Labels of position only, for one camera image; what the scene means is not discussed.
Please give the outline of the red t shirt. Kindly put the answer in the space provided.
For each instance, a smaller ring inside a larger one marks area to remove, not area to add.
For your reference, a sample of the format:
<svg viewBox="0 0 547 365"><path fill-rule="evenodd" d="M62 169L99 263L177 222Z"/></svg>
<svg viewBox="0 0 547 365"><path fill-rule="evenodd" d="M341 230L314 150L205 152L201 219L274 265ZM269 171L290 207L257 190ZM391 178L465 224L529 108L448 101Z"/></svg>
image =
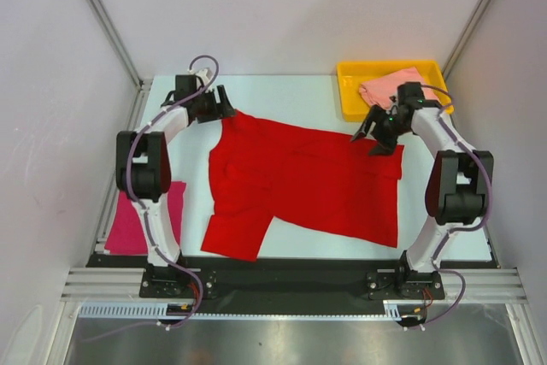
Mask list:
<svg viewBox="0 0 547 365"><path fill-rule="evenodd" d="M403 147L238 112L209 153L213 214L201 249L253 262L274 219L397 247Z"/></svg>

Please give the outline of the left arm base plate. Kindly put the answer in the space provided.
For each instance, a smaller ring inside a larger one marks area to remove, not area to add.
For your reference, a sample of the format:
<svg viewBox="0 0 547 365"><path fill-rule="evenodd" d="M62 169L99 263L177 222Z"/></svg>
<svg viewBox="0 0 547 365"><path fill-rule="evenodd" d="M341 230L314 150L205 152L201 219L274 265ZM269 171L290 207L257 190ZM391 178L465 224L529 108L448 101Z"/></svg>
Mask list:
<svg viewBox="0 0 547 365"><path fill-rule="evenodd" d="M192 271L203 285L203 299L219 296L217 273L213 268L213 259L208 257L185 257L179 263ZM169 299L190 298L191 286L198 290L197 281L170 266L157 267L147 263L141 279L138 295L141 298Z"/></svg>

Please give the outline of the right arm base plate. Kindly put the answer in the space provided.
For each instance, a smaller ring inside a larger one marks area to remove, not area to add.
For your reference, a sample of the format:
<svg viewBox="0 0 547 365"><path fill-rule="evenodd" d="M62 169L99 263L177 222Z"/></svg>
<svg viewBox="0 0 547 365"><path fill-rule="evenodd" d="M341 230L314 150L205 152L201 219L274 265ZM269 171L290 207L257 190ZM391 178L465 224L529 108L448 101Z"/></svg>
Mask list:
<svg viewBox="0 0 547 365"><path fill-rule="evenodd" d="M403 274L394 271L367 273L365 284L371 300L444 300L445 292L439 272Z"/></svg>

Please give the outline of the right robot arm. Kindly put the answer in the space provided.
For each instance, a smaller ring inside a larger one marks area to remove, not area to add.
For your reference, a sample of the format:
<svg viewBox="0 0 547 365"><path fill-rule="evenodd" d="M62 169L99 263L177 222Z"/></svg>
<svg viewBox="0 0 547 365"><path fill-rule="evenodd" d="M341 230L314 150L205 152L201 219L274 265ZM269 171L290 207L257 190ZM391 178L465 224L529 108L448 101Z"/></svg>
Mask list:
<svg viewBox="0 0 547 365"><path fill-rule="evenodd" d="M433 157L426 185L427 218L415 242L403 253L406 268L394 276L396 291L415 297L425 287L422 273L440 268L444 248L460 233L474 233L489 220L492 209L494 159L477 150L451 125L452 102L428 99L425 84L406 82L384 109L370 107L354 140L373 137L373 156L390 156L399 137L419 137Z"/></svg>

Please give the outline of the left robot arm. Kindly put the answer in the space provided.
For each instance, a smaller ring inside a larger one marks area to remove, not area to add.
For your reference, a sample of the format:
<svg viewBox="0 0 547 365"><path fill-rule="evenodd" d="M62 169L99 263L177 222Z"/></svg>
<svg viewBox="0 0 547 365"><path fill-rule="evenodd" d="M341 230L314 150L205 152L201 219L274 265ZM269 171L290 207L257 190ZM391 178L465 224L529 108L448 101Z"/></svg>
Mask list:
<svg viewBox="0 0 547 365"><path fill-rule="evenodd" d="M116 185L138 213L151 266L174 266L181 256L168 213L169 143L193 123L236 115L225 87L214 82L208 69L177 75L159 113L139 129L116 136Z"/></svg>

